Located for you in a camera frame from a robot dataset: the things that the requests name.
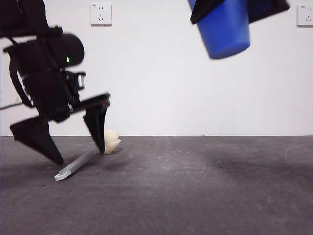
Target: electrical outlet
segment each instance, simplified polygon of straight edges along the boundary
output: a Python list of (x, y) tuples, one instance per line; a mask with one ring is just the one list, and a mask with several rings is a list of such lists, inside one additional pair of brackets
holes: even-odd
[(90, 6), (91, 25), (112, 25), (112, 5), (110, 3), (94, 3)]
[(313, 4), (298, 5), (298, 26), (313, 26)]

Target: gray floor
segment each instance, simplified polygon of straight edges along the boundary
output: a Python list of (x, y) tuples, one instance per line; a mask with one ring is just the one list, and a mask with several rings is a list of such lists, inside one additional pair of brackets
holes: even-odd
[[(66, 163), (89, 137), (54, 138)], [(313, 137), (122, 137), (67, 180), (1, 138), (2, 235), (312, 235)]]

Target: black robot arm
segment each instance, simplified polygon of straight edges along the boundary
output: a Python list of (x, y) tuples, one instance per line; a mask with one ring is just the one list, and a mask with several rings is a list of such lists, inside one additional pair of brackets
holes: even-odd
[[(13, 38), (36, 36), (17, 43)], [(13, 45), (4, 49), (11, 58), (10, 76), (24, 105), (36, 107), (39, 115), (10, 126), (15, 140), (46, 155), (57, 164), (63, 158), (54, 144), (48, 122), (61, 122), (72, 113), (86, 110), (84, 122), (101, 153), (105, 151), (104, 120), (109, 106), (108, 93), (80, 101), (84, 72), (72, 73), (68, 67), (84, 58), (81, 41), (64, 34), (59, 27), (50, 28), (42, 0), (1, 0), (0, 38)]]

